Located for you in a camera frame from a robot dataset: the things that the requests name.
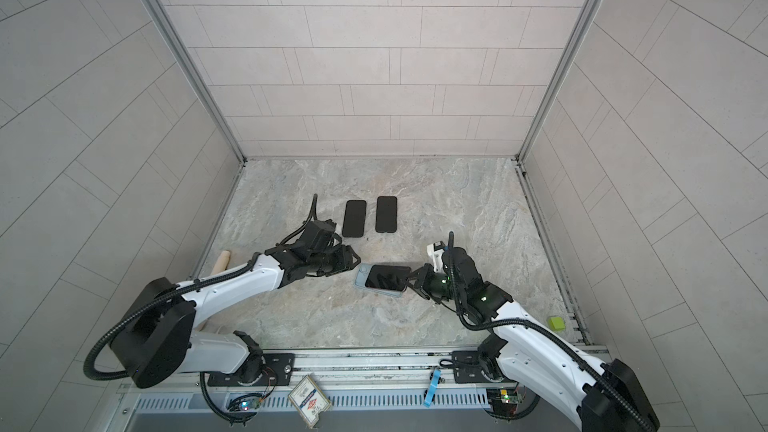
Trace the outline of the black phone case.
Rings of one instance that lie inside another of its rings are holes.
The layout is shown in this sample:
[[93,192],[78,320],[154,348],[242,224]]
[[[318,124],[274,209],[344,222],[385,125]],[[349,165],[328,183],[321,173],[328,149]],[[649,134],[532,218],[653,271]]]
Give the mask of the black phone case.
[[376,203],[375,231],[395,233],[397,231],[398,199],[395,196],[380,196]]
[[348,200],[345,205],[342,236],[345,238],[361,238],[365,233],[367,202],[365,200]]

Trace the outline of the black phone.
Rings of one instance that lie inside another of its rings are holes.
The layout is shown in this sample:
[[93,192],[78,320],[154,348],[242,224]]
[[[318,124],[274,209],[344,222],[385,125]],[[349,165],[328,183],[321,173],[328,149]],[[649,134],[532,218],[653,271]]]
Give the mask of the black phone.
[[412,269],[408,266],[372,265],[364,286],[380,291],[404,292],[411,273]]

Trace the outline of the light blue phone case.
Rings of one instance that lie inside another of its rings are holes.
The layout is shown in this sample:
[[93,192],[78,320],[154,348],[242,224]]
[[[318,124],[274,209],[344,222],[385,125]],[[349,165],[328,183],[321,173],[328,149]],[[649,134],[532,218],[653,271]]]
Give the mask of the light blue phone case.
[[366,290],[366,291],[373,292],[373,293],[378,293],[378,294],[381,294],[381,295],[393,296],[393,297],[400,297],[406,291],[405,290],[404,292],[398,293],[398,292],[388,292],[388,291],[380,291],[380,290],[374,290],[374,289],[366,288],[364,286],[364,281],[367,278],[368,272],[370,271],[370,268],[371,268],[372,265],[392,265],[392,264],[361,264],[357,268],[357,275],[356,275],[356,278],[355,278],[355,286],[356,287],[358,287],[360,289],[363,289],[363,290]]

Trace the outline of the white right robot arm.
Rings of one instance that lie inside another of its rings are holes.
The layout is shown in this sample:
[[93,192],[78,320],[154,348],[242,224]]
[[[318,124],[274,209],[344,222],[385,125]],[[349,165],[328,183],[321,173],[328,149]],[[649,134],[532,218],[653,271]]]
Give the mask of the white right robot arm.
[[627,364],[605,362],[556,335],[508,292],[483,279],[465,249],[438,242],[427,253],[430,261],[414,272],[412,287],[427,300],[452,302],[466,329],[488,332],[478,348],[488,377],[526,387],[582,431],[659,429]]

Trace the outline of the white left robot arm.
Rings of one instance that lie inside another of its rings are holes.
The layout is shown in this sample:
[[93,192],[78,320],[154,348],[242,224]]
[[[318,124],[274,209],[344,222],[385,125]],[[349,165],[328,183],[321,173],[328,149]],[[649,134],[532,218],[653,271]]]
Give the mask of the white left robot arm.
[[249,261],[207,279],[148,284],[131,305],[123,328],[107,344],[139,388],[176,373],[219,373],[251,384],[262,375],[263,351],[248,334],[201,331],[212,316],[256,295],[307,277],[355,269],[360,257],[343,244],[330,220],[311,221],[299,238],[255,253]]

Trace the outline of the wooden rolling pin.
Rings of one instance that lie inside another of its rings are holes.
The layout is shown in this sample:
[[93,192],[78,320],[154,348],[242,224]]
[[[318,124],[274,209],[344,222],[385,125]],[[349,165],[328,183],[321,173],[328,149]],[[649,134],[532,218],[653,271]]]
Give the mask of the wooden rolling pin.
[[216,259],[209,277],[213,277],[225,272],[228,269],[230,259],[231,252],[229,250],[223,250]]

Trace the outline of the blue clip tag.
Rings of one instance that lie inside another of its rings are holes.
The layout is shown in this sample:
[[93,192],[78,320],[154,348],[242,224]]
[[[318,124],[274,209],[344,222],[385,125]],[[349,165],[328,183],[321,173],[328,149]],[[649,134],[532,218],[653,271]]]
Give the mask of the blue clip tag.
[[430,408],[434,403],[435,395],[437,392],[437,388],[440,384],[440,381],[441,381],[441,370],[439,368],[434,368],[431,371],[429,386],[424,393],[424,398],[423,398],[424,407]]

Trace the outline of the green cube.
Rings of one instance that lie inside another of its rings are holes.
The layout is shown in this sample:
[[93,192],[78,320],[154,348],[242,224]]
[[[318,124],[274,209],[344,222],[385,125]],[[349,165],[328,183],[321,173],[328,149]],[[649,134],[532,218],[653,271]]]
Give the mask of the green cube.
[[563,332],[567,329],[567,322],[561,316],[549,316],[547,318],[547,325],[554,332]]

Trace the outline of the left circuit board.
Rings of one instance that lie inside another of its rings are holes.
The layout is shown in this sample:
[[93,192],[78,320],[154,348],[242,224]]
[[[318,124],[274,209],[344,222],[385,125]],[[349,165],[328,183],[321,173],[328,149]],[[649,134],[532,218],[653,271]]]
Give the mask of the left circuit board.
[[264,395],[262,393],[248,393],[232,398],[227,411],[233,413],[255,413],[262,405]]

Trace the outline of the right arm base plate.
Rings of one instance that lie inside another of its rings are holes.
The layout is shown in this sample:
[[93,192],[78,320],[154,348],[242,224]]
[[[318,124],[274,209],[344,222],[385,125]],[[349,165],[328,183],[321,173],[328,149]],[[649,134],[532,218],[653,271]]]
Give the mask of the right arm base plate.
[[501,370],[498,356],[490,352],[456,350],[451,353],[449,361],[454,381],[459,384],[491,384],[510,381]]

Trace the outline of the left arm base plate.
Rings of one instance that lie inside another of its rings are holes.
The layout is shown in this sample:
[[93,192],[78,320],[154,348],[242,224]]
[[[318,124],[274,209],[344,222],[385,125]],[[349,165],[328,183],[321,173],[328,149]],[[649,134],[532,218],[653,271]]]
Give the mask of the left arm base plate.
[[232,374],[210,373],[206,385],[262,388],[287,386],[293,373],[295,358],[292,353],[266,353],[248,360]]

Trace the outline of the aluminium front rail frame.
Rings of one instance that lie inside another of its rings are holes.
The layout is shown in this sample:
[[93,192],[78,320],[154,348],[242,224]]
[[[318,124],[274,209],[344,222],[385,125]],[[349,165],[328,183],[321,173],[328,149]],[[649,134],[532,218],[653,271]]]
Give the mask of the aluminium front rail frame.
[[[249,420],[261,409],[272,411],[293,406],[288,394],[306,375],[312,376],[331,400],[332,407],[339,410],[413,409],[423,406],[424,393],[434,368],[441,370],[441,381],[431,407],[482,408],[486,411],[487,389],[516,389],[525,395],[525,399],[511,420],[514,421],[526,417],[539,402],[544,401],[526,387],[511,380],[491,384],[456,383],[449,368],[453,351],[445,348],[266,351],[263,355],[292,353],[296,356],[287,386],[211,387],[206,385],[210,373],[199,372],[176,373],[153,387],[160,384],[172,386],[182,381],[195,380],[214,412],[236,423]],[[232,398],[248,393],[264,395],[262,405],[255,413],[227,411],[227,405]]]

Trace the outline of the aluminium corner rail left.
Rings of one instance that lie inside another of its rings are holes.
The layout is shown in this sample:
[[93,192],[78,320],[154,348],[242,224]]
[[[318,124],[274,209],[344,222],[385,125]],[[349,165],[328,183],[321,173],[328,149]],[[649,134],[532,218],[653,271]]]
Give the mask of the aluminium corner rail left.
[[152,18],[161,38],[176,59],[177,64],[195,92],[197,98],[211,118],[216,122],[216,125],[221,130],[240,164],[244,165],[247,162],[247,158],[239,147],[231,128],[228,126],[214,97],[205,84],[198,67],[192,60],[188,48],[183,44],[180,35],[172,24],[171,17],[165,10],[163,4],[160,0],[141,0],[141,2]]

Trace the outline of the aluminium corner rail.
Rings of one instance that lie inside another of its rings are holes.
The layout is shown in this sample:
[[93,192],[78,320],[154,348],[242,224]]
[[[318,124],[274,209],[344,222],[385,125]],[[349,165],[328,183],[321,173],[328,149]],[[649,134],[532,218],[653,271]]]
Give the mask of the aluminium corner rail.
[[584,5],[577,17],[577,21],[563,50],[561,58],[550,80],[550,83],[545,90],[542,102],[540,103],[540,106],[537,109],[537,113],[533,118],[531,128],[527,133],[525,140],[523,141],[519,154],[517,155],[517,162],[520,165],[526,161],[527,157],[532,152],[534,142],[539,135],[546,120],[547,114],[552,108],[556,96],[567,77],[568,71],[572,66],[579,48],[581,47],[581,44],[587,35],[589,27],[594,21],[601,2],[602,0],[585,0],[584,2]]
[[192,60],[188,48],[183,44],[180,35],[172,24],[171,17],[165,10],[163,4],[160,0],[141,0],[141,2],[152,18],[161,38],[176,59],[177,64],[195,92],[197,98],[211,118],[216,122],[216,125],[221,130],[240,164],[244,165],[247,162],[247,158],[239,147],[231,128],[228,126],[214,97],[205,84],[198,67]]

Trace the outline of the aluminium corner rail right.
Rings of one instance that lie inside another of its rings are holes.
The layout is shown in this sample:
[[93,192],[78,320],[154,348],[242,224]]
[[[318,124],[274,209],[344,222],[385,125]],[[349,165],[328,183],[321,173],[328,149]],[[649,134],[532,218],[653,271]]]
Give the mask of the aluminium corner rail right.
[[517,162],[520,165],[526,161],[527,157],[532,152],[534,142],[539,135],[546,120],[547,114],[552,108],[556,96],[567,77],[568,71],[572,66],[579,48],[581,47],[581,44],[587,35],[589,27],[594,21],[601,2],[602,0],[585,0],[584,2],[584,5],[577,17],[577,21],[563,50],[561,58],[550,80],[550,83],[545,90],[542,102],[540,103],[540,106],[537,109],[537,113],[533,118],[531,128],[527,133],[525,140],[523,141],[519,154],[517,155]]

